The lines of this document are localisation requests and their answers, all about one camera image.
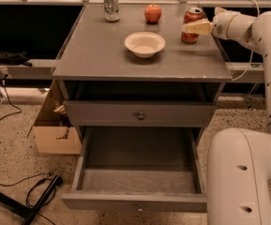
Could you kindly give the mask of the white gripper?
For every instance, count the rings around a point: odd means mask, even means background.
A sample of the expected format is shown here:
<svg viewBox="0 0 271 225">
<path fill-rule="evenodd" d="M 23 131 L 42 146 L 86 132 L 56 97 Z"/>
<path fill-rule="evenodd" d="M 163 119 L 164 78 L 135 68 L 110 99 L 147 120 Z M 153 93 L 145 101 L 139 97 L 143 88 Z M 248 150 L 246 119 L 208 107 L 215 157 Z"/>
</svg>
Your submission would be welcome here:
<svg viewBox="0 0 271 225">
<path fill-rule="evenodd" d="M 226 10 L 221 7 L 215 9 L 212 22 L 198 20 L 182 26 L 186 34 L 212 35 L 216 38 L 238 41 L 243 35 L 243 15 L 237 11 Z"/>
</svg>

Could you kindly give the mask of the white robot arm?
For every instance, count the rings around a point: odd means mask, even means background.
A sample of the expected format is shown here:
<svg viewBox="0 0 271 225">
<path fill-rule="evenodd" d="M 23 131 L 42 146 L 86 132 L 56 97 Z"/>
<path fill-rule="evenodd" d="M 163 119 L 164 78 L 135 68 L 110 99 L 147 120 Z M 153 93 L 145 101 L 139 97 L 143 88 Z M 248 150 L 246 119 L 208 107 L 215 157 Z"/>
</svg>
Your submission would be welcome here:
<svg viewBox="0 0 271 225">
<path fill-rule="evenodd" d="M 230 39 L 263 57 L 266 133 L 226 128 L 207 157 L 208 225 L 271 225 L 271 11 L 257 17 L 221 7 L 212 21 L 189 22 L 185 33 Z"/>
</svg>

